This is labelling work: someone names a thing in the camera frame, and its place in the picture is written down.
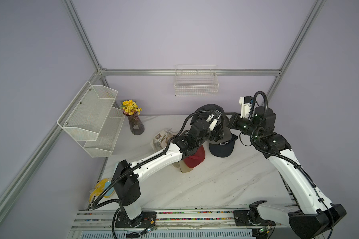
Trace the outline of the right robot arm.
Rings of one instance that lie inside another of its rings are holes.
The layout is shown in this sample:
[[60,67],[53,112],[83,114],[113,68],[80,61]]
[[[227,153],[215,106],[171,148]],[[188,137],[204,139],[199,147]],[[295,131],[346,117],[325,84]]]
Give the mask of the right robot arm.
[[318,188],[297,160],[290,143],[274,131],[275,120],[275,113],[265,107],[255,108],[249,119],[238,113],[230,114],[228,127],[249,136],[255,149],[275,166],[295,200],[292,206],[259,200],[250,205],[248,217],[253,224],[266,220],[287,226],[301,239],[332,233],[347,214],[345,208],[333,204]]

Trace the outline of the white baseball cap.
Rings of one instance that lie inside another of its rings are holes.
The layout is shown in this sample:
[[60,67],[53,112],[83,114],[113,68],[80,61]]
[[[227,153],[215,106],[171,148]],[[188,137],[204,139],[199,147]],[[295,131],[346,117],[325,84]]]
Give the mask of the white baseball cap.
[[157,133],[151,141],[151,147],[154,153],[164,149],[167,146],[169,139],[174,135],[175,134],[169,129],[163,129]]

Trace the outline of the red baseball cap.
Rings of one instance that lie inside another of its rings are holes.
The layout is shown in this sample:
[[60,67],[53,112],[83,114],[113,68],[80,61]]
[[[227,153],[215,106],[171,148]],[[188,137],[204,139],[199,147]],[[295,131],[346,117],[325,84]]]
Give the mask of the red baseball cap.
[[183,160],[184,166],[193,169],[200,165],[205,160],[205,150],[201,146],[194,155],[191,155]]

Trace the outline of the black baseball cap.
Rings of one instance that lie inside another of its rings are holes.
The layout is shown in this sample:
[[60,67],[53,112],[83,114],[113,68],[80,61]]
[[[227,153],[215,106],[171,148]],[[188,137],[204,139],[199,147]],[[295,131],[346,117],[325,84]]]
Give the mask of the black baseball cap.
[[234,150],[235,142],[238,140],[238,136],[235,134],[231,135],[231,139],[226,142],[219,144],[209,144],[208,148],[212,155],[220,158],[229,157]]

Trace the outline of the tan dark-brim baseball cap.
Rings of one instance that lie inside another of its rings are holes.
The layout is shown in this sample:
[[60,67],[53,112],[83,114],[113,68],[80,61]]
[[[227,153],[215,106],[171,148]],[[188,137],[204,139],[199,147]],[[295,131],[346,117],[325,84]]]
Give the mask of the tan dark-brim baseball cap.
[[193,170],[193,168],[187,166],[186,163],[182,160],[179,162],[172,163],[172,166],[178,169],[181,173],[188,173]]

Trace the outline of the dark grey baseball cap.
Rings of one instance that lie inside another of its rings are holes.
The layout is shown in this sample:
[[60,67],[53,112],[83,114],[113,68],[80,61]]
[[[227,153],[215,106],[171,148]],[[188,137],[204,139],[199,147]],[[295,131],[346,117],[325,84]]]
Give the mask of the dark grey baseball cap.
[[230,141],[232,139],[232,133],[227,127],[228,118],[224,112],[224,109],[216,104],[207,104],[199,107],[195,112],[203,110],[213,111],[214,113],[217,113],[217,117],[213,119],[211,112],[200,113],[192,117],[190,124],[195,123],[198,119],[204,119],[209,124],[217,120],[213,130],[210,131],[210,137],[206,141],[208,141],[210,144],[225,144],[226,142]]

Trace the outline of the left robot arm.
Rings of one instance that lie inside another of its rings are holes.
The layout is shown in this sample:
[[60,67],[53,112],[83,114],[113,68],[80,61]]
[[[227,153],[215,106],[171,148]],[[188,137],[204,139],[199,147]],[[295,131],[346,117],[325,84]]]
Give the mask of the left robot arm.
[[118,163],[112,184],[120,210],[128,220],[127,225],[138,227],[144,217],[137,202],[141,196],[140,183],[166,166],[194,155],[205,141],[218,141],[224,136],[223,120],[197,119],[186,133],[170,138],[167,146],[151,157]]

